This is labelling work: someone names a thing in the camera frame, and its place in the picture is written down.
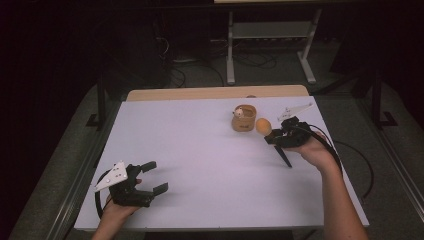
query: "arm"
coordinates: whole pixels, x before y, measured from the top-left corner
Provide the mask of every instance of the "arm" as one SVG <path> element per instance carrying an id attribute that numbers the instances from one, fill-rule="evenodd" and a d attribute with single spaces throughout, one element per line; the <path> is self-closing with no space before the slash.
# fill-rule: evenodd
<path id="1" fill-rule="evenodd" d="M 106 202 L 99 226 L 92 237 L 93 240 L 112 240 L 125 224 L 128 217 L 140 209 L 140 207 L 121 206 L 115 204 L 110 195 Z"/>
<path id="2" fill-rule="evenodd" d="M 325 147 L 311 137 L 303 146 L 286 150 L 300 153 L 321 173 L 325 239 L 368 239 L 340 169 Z"/>

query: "metal stand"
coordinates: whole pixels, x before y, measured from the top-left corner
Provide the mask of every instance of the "metal stand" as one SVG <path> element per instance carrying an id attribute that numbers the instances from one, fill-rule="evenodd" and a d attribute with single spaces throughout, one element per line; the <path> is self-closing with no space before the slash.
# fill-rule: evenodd
<path id="1" fill-rule="evenodd" d="M 106 96 L 105 89 L 103 86 L 103 75 L 101 75 L 97 79 L 97 110 L 98 114 L 91 114 L 88 122 L 86 124 L 87 127 L 97 127 L 97 131 L 102 130 L 102 127 L 106 121 Z"/>
<path id="2" fill-rule="evenodd" d="M 251 39 L 251 38 L 306 38 L 306 45 L 302 51 L 297 53 L 303 72 L 309 84 L 315 84 L 316 79 L 312 73 L 307 60 L 311 48 L 318 21 L 322 9 L 317 9 L 312 21 L 298 22 L 249 22 L 234 23 L 233 12 L 229 13 L 228 20 L 228 55 L 227 55 L 227 84 L 234 85 L 234 63 L 233 63 L 233 39 Z"/>
<path id="3" fill-rule="evenodd" d="M 375 81 L 372 88 L 372 103 L 371 103 L 371 117 L 374 124 L 378 129 L 383 129 L 383 126 L 397 126 L 393 116 L 389 112 L 383 112 L 387 120 L 380 120 L 381 107 L 381 76 L 378 71 L 375 72 Z"/>

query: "orange ball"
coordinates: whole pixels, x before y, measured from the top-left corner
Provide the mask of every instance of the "orange ball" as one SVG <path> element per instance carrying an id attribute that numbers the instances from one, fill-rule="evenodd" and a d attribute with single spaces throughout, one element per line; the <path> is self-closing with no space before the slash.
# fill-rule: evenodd
<path id="1" fill-rule="evenodd" d="M 264 136 L 268 136 L 272 132 L 271 123 L 265 118 L 259 118 L 256 121 L 256 131 Z"/>

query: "white tag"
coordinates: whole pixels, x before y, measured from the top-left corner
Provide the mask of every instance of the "white tag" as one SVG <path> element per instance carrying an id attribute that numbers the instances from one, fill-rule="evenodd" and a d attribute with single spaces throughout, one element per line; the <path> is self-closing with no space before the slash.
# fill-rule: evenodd
<path id="1" fill-rule="evenodd" d="M 113 186 L 117 183 L 123 182 L 128 179 L 127 169 L 123 161 L 118 162 L 115 166 L 103 177 L 103 179 L 96 185 L 95 192 L 104 188 Z"/>
<path id="2" fill-rule="evenodd" d="M 308 108 L 312 107 L 312 103 L 309 103 L 307 105 L 298 106 L 298 107 L 287 107 L 286 110 L 281 114 L 281 116 L 278 118 L 278 121 L 282 122 L 288 118 L 294 117 L 297 114 L 307 110 Z"/>

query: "white table surface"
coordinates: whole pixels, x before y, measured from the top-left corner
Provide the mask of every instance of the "white table surface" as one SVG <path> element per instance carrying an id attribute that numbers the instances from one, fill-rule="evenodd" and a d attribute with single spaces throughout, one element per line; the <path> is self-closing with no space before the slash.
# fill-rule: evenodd
<path id="1" fill-rule="evenodd" d="M 169 190 L 131 216 L 124 229 L 142 231 L 291 229 L 323 226 L 321 177 L 297 153 L 283 162 L 256 130 L 235 132 L 233 110 L 251 104 L 273 128 L 286 107 L 313 103 L 298 115 L 329 135 L 313 97 L 268 97 L 124 102 L 81 206 L 76 229 L 94 230 L 99 218 L 94 186 L 122 160 L 157 162 L 140 173 L 139 190 Z M 344 179 L 364 225 L 368 220 L 346 173 Z M 102 204 L 109 194 L 101 191 Z"/>

